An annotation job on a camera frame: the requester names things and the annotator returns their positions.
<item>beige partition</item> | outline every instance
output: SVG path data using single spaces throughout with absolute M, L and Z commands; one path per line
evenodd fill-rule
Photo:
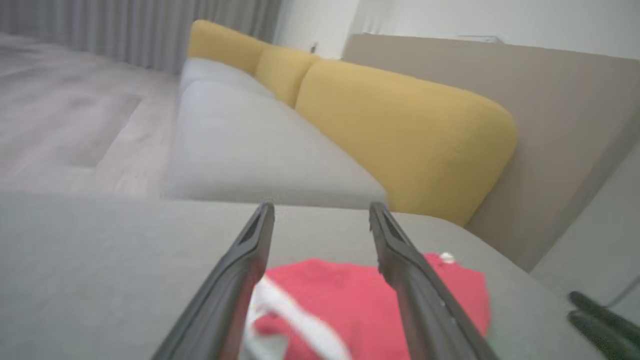
M 464 88 L 513 114 L 518 149 L 467 229 L 527 271 L 640 134 L 637 60 L 382 35 L 353 35 L 343 60 Z

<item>yellow backrest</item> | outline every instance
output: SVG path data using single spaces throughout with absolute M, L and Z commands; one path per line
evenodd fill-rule
M 187 57 L 219 61 L 254 75 L 260 54 L 269 46 L 222 25 L 196 20 L 191 26 Z
M 466 224 L 513 154 L 511 115 L 471 92 L 335 60 L 313 64 L 296 111 L 387 191 L 392 211 Z
M 260 55 L 255 78 L 271 90 L 276 99 L 293 108 L 302 79 L 311 65 L 320 59 L 303 51 L 269 46 Z

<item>wooden floor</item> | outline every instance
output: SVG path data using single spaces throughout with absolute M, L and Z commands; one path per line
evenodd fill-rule
M 0 34 L 0 190 L 158 197 L 177 82 Z

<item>gray curtain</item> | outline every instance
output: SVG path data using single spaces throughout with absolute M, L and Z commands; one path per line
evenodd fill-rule
M 280 1 L 0 0 L 0 31 L 178 74 L 194 20 L 271 42 Z

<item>garment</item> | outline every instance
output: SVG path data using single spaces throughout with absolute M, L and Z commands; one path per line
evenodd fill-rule
M 448 257 L 425 255 L 486 335 L 484 274 Z M 246 332 L 284 335 L 285 359 L 409 359 L 395 291 L 378 270 L 311 259 L 270 269 L 256 286 Z

